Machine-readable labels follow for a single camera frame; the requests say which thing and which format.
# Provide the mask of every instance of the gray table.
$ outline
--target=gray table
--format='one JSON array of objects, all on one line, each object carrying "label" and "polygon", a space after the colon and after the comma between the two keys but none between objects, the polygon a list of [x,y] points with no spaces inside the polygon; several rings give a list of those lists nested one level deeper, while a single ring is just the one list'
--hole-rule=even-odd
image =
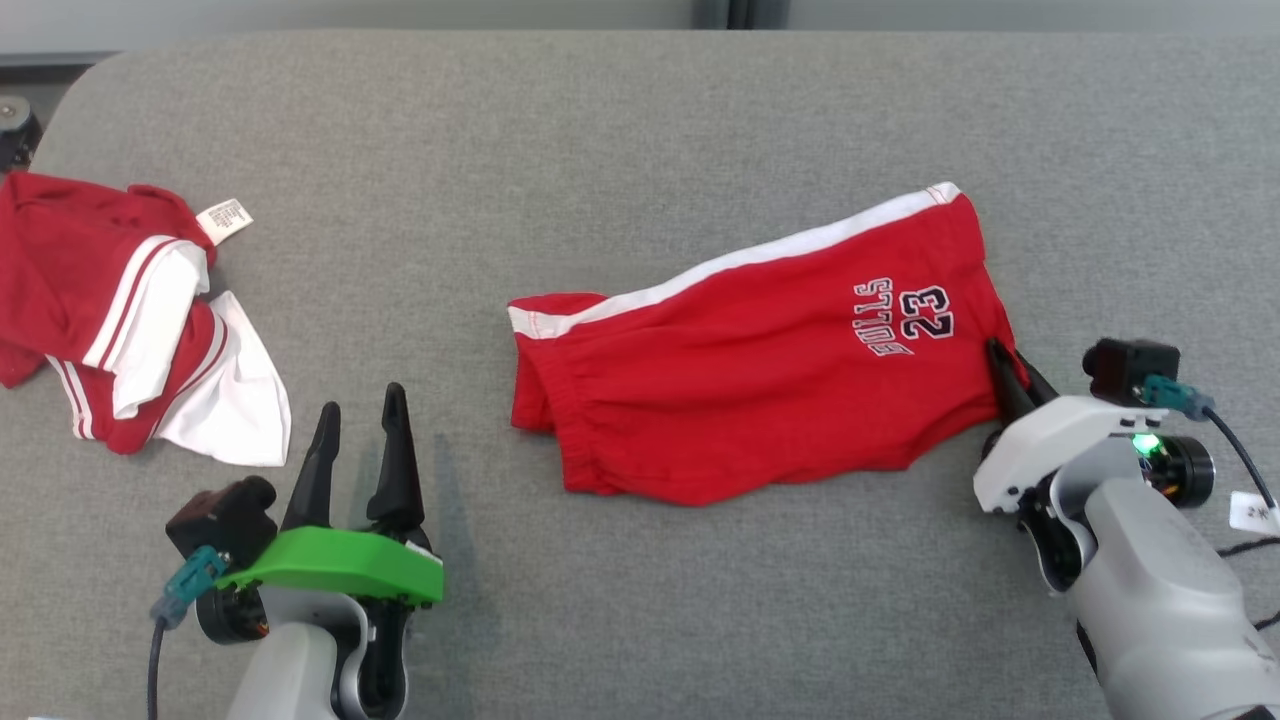
[{"label": "gray table", "polygon": [[[504,302],[635,290],[951,179],[1020,346],[1082,392],[1097,337],[1184,348],[1280,477],[1280,45],[1027,35],[320,32],[124,55],[67,96],[36,169],[256,218],[215,282],[293,401],[346,421],[334,518],[408,391],[448,601],[411,647],[413,717],[1103,716],[1030,546],[983,516],[975,428],[900,474],[690,510],[561,489],[508,427]],[[242,471],[74,441],[51,373],[0,397],[0,715],[138,717],[163,523]],[[1179,425],[1179,429],[1188,429]],[[1216,544],[1228,489],[1192,512]],[[1235,566],[1253,616],[1276,561]],[[221,717],[248,648],[169,638],[166,719]]]}]

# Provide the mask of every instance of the wall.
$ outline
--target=wall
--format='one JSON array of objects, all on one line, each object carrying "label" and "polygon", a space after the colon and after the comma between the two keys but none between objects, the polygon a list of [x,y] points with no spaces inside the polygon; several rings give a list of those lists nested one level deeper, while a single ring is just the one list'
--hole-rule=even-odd
[{"label": "wall", "polygon": [[0,61],[93,60],[253,29],[691,28],[716,19],[723,27],[727,6],[728,0],[0,0]]},{"label": "wall", "polygon": [[1280,0],[791,0],[792,29],[1276,32]]}]

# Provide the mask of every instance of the black cable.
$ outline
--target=black cable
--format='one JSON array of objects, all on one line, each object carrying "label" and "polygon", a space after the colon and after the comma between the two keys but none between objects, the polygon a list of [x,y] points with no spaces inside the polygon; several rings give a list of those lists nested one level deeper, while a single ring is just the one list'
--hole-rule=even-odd
[{"label": "black cable", "polygon": [[1233,555],[1240,555],[1242,552],[1248,552],[1251,550],[1257,550],[1260,547],[1266,547],[1268,544],[1280,544],[1280,538],[1262,538],[1260,541],[1242,542],[1240,544],[1233,544],[1231,547],[1225,547],[1217,551],[1221,557],[1230,557]]},{"label": "black cable", "polygon": [[165,621],[156,620],[156,632],[151,635],[151,660],[147,662],[147,720],[160,716],[156,693],[160,687],[160,641],[164,639]]},{"label": "black cable", "polygon": [[1267,489],[1267,483],[1262,479],[1262,473],[1258,471],[1258,466],[1254,465],[1253,459],[1249,457],[1249,451],[1244,450],[1244,445],[1240,442],[1240,438],[1235,437],[1231,428],[1226,427],[1226,421],[1224,421],[1212,407],[1203,409],[1203,413],[1206,418],[1217,425],[1217,429],[1222,430],[1222,434],[1226,436],[1226,442],[1231,443],[1231,447],[1235,448],[1235,454],[1239,455],[1240,461],[1244,462],[1244,469],[1248,470],[1249,477],[1253,478],[1253,484],[1258,487],[1258,495],[1262,496],[1263,502],[1266,502],[1267,507],[1271,510],[1276,510],[1276,501],[1271,497],[1271,491]]},{"label": "black cable", "polygon": [[1262,620],[1261,623],[1254,623],[1253,629],[1261,633],[1262,630],[1266,630],[1267,628],[1275,625],[1276,623],[1280,623],[1280,612],[1276,612],[1275,615],[1267,618],[1266,620]]}]

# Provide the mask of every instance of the teal connector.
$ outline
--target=teal connector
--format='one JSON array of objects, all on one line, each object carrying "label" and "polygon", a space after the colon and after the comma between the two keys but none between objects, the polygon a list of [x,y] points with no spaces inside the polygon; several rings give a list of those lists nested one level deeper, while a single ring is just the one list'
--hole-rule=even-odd
[{"label": "teal connector", "polygon": [[165,629],[177,628],[196,598],[214,589],[227,573],[227,561],[210,546],[201,546],[164,585],[164,596],[151,606],[151,619],[163,620]]},{"label": "teal connector", "polygon": [[1142,401],[1152,407],[1176,410],[1197,423],[1208,420],[1204,410],[1213,409],[1212,397],[1164,375],[1147,375],[1142,383]]}]

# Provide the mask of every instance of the white trim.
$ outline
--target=white trim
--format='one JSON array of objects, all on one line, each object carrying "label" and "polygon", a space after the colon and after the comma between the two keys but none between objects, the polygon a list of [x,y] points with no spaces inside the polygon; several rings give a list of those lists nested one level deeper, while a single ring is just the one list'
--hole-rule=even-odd
[{"label": "white trim", "polygon": [[[218,313],[210,311],[210,314],[214,316],[214,338],[209,342],[209,351],[205,352],[205,359],[200,361],[200,366],[182,384],[182,389],[178,391],[179,395],[200,384],[200,380],[204,379],[200,375],[209,370],[209,366],[214,364],[218,354],[223,350],[223,341],[227,340],[227,323],[218,316]],[[174,398],[174,405],[178,405],[177,398]]]},{"label": "white trim", "polygon": [[76,369],[76,365],[72,365],[70,363],[63,363],[63,365],[67,366],[67,377],[69,377],[72,380],[72,389],[76,391],[76,397],[79,398],[81,411],[83,413],[81,423],[84,425],[84,432],[77,434],[79,434],[84,439],[95,439],[93,409],[88,406],[88,395],[84,392],[84,384],[81,383],[79,380],[79,372]]},{"label": "white trim", "polygon": [[173,354],[191,314],[191,302],[207,283],[205,251],[184,240],[164,245],[138,275],[133,301],[102,363],[113,373],[111,413],[116,420],[138,414],[159,397]]},{"label": "white trim", "polygon": [[156,424],[151,427],[151,434],[148,437],[155,437],[157,432],[163,432],[163,428],[169,423],[169,420],[173,420],[182,413],[182,407],[186,405],[188,395],[191,395],[209,377],[212,377],[211,374],[209,377],[201,375],[205,375],[214,363],[220,359],[219,354],[223,351],[224,340],[229,341],[230,338],[227,337],[227,323],[218,316],[218,313],[210,311],[210,314],[214,316],[214,334],[212,340],[209,342],[209,350],[205,351],[205,359],[196,366],[196,372],[187,375],[187,379],[182,382],[178,392],[173,396],[173,402],[169,404],[169,409],[165,410],[164,415],[161,415],[160,419],[156,420]]},{"label": "white trim", "polygon": [[937,205],[950,204],[959,196],[960,188],[955,184],[950,182],[938,183],[919,192],[895,197],[829,225],[812,228],[781,240],[774,240],[773,242],[721,255],[714,260],[708,260],[685,270],[662,284],[625,295],[616,295],[572,315],[548,315],[513,306],[507,307],[507,314],[511,316],[512,329],[520,334],[539,340],[561,337],[580,323],[613,318],[631,310],[669,300],[717,273],[744,265],[756,265],[783,258],[797,258],[818,252],[819,250],[840,245],[867,231],[902,220]]},{"label": "white trim", "polygon": [[106,311],[106,319],[102,320],[93,343],[90,345],[88,352],[84,354],[82,361],[86,365],[92,368],[102,366],[102,355],[111,343],[111,336],[115,334],[115,328],[120,324],[120,318],[129,304],[129,295],[133,292],[133,281],[137,279],[138,272],[143,269],[143,263],[151,255],[151,251],[170,240],[177,238],[168,234],[154,234],[140,242],[133,250],[133,255],[129,256],[129,261],[124,265],[120,281],[115,284],[115,295],[111,297],[111,306]]},{"label": "white trim", "polygon": [[67,401],[70,402],[72,405],[72,434],[81,439],[84,439],[84,436],[82,436],[79,432],[79,421],[81,421],[79,401],[76,397],[76,391],[72,389],[70,378],[67,377],[67,368],[63,368],[63,361],[54,357],[52,355],[45,355],[45,357],[49,359],[49,364],[54,368],[54,372],[58,373],[58,379],[61,380],[63,383],[63,391],[67,392]]},{"label": "white trim", "polygon": [[283,466],[292,420],[280,377],[230,292],[209,309],[224,331],[223,354],[201,364],[192,378],[204,378],[184,383],[152,434],[232,465]]},{"label": "white trim", "polygon": [[[177,258],[177,261],[174,264],[169,264],[173,258]],[[118,373],[116,365],[120,363],[120,354],[124,352],[125,346],[131,343],[131,340],[136,337],[137,333],[133,332],[133,325],[141,322],[140,316],[142,315],[143,309],[154,310],[156,306],[165,307],[177,304],[186,304],[189,310],[191,300],[196,297],[196,287],[200,287],[202,283],[207,283],[207,279],[204,278],[207,278],[209,270],[205,268],[204,260],[205,251],[201,250],[198,245],[191,241],[179,240],[156,252],[155,258],[152,258],[151,261],[142,268],[142,278],[137,283],[137,291],[133,293],[133,301],[128,304],[128,309],[125,310],[124,319],[120,324],[120,333],[115,338],[115,345],[110,346],[110,354],[102,360],[101,368],[104,370],[109,373]],[[191,278],[183,277],[182,279],[177,279],[172,277],[175,268],[178,268],[178,272],[183,272],[188,266],[196,270],[195,286],[189,288],[188,286],[191,284]],[[148,293],[147,291],[151,290],[152,282],[161,281],[161,278],[155,277],[155,274],[161,270],[169,275],[168,279],[177,279],[177,282],[161,286],[159,288],[159,293]],[[166,346],[155,348],[163,356],[173,355],[173,350],[178,346],[178,337],[182,336],[182,327],[187,322],[187,313],[170,313],[170,315],[172,318],[168,323],[163,319],[160,323],[148,323],[148,327],[146,328],[148,332],[143,333],[145,336],[155,334],[156,340],[160,340],[161,343]],[[154,324],[159,324],[160,327],[151,327]],[[172,345],[169,345],[170,338],[173,338]],[[148,338],[142,337],[140,340],[145,342]],[[164,386],[163,379],[160,384],[161,387]],[[122,402],[116,405],[116,407],[123,409],[125,405],[128,405],[128,402]]]}]

